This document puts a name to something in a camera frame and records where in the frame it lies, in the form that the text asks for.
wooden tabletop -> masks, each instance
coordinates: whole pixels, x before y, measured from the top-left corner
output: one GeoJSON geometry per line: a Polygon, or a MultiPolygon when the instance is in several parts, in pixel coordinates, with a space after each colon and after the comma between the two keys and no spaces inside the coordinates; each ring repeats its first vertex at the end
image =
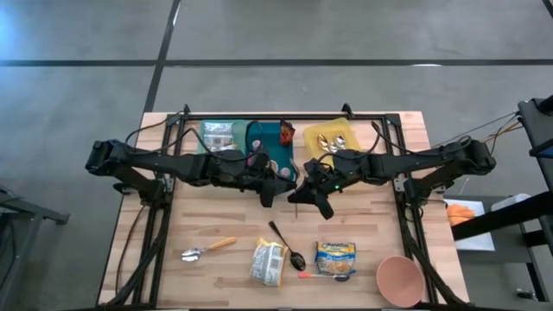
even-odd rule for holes
{"type": "MultiPolygon", "coordinates": [[[[419,111],[399,112],[407,148],[429,148],[423,114],[419,111]]],[[[158,123],[166,113],[146,113],[142,127],[158,123]]],[[[305,175],[302,164],[310,156],[303,141],[303,130],[316,121],[294,121],[294,160],[305,175]]],[[[368,121],[350,122],[363,149],[369,149],[376,133],[368,121]]],[[[199,122],[187,122],[198,128],[199,122]]],[[[155,149],[161,146],[163,127],[144,130],[137,147],[155,149]]],[[[195,153],[197,141],[187,136],[181,153],[195,153]]],[[[384,142],[376,148],[385,152],[384,142]]],[[[295,206],[287,194],[275,198],[272,208],[263,208],[254,193],[233,189],[190,187],[176,183],[168,240],[158,296],[159,308],[386,308],[391,305],[379,294],[376,284],[378,264],[391,255],[403,255],[397,223],[395,200],[390,183],[381,187],[356,184],[343,194],[332,194],[329,201],[334,217],[325,220],[315,206],[295,206]],[[308,262],[307,271],[316,272],[315,241],[354,242],[357,273],[348,282],[332,279],[297,277],[287,260],[283,269],[283,286],[265,287],[250,280],[250,267],[256,241],[263,237],[279,242],[267,223],[275,221],[294,251],[308,262]],[[183,263],[181,253],[189,247],[206,247],[226,237],[238,242],[206,253],[195,263],[183,263]]],[[[115,276],[119,258],[130,225],[141,205],[137,195],[124,197],[99,302],[115,295],[115,276]]],[[[142,246],[147,211],[143,212],[125,255],[120,285],[136,268],[142,246]]],[[[439,202],[424,208],[423,227],[429,247],[430,261],[451,289],[468,301],[467,290],[449,228],[446,211],[439,202]]],[[[149,295],[151,273],[147,272],[143,297],[149,295]]]]}

pink bowl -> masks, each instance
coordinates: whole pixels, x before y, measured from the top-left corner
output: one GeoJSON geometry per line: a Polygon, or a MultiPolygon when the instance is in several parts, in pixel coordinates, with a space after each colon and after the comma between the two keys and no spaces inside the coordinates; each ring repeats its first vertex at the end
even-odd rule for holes
{"type": "Polygon", "coordinates": [[[377,269],[380,294],[396,307],[409,308],[423,298],[423,273],[407,257],[387,257],[377,269]]]}

black spoon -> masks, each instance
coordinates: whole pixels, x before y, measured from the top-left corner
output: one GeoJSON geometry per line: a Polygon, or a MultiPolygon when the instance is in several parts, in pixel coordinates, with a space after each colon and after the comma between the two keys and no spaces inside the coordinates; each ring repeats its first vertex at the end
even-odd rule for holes
{"type": "Polygon", "coordinates": [[[294,266],[294,268],[296,268],[296,270],[298,270],[298,271],[304,271],[304,270],[305,270],[305,259],[303,259],[302,254],[296,253],[295,251],[293,251],[293,250],[290,248],[290,246],[288,245],[288,243],[286,243],[286,241],[284,240],[283,235],[280,234],[280,231],[278,231],[278,228],[277,228],[277,225],[275,225],[275,222],[270,221],[270,222],[269,222],[269,227],[270,227],[274,232],[276,232],[276,234],[278,235],[278,237],[280,237],[280,239],[281,239],[281,240],[286,244],[286,246],[288,246],[288,248],[290,249],[290,262],[292,263],[292,266],[294,266]]]}

yellow tray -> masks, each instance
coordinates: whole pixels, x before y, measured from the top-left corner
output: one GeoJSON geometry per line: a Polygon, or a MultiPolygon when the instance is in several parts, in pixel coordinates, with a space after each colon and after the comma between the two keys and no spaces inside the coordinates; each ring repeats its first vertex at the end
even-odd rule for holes
{"type": "MultiPolygon", "coordinates": [[[[317,137],[320,134],[326,137],[329,142],[333,142],[338,135],[341,135],[344,139],[346,139],[347,149],[361,150],[361,146],[359,146],[359,142],[357,141],[349,122],[347,122],[344,117],[340,117],[323,124],[309,126],[303,130],[305,146],[309,150],[309,154],[315,159],[318,159],[320,156],[327,153],[327,151],[321,149],[321,146],[319,146],[319,142],[317,141],[317,137]]],[[[322,162],[334,166],[333,157],[330,155],[325,157],[322,162]]]]}

gray floor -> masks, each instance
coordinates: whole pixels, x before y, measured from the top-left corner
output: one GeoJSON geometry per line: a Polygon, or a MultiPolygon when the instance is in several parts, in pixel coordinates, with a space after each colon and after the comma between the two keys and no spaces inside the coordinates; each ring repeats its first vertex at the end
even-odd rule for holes
{"type": "MultiPolygon", "coordinates": [[[[0,60],[154,60],[171,3],[4,1],[0,60]]],[[[168,59],[553,55],[553,18],[540,0],[184,0],[175,21],[168,59]]],[[[0,67],[0,184],[72,214],[66,226],[41,230],[21,309],[94,304],[121,198],[113,180],[89,175],[84,164],[94,140],[123,139],[138,126],[153,72],[0,67]]],[[[185,103],[194,111],[336,111],[348,102],[358,111],[423,111],[430,141],[439,143],[514,111],[520,100],[551,95],[551,76],[547,66],[165,68],[154,111],[177,111],[185,103]]],[[[462,192],[542,192],[529,148],[523,131],[501,137],[498,167],[470,177],[462,192]]],[[[550,256],[539,251],[550,267],[550,256]]],[[[512,297],[516,287],[530,286],[524,266],[463,263],[463,271],[478,305],[551,308],[512,297]]]]}

